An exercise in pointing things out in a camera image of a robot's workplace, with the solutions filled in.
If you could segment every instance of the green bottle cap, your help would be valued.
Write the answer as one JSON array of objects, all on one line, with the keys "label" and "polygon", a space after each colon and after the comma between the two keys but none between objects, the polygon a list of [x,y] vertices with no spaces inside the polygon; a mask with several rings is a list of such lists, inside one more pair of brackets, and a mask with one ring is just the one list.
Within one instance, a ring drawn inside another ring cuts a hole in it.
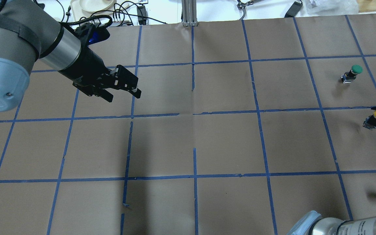
[{"label": "green bottle cap", "polygon": [[354,66],[352,66],[351,68],[352,72],[355,73],[355,74],[360,74],[362,73],[362,67],[355,64]]}]

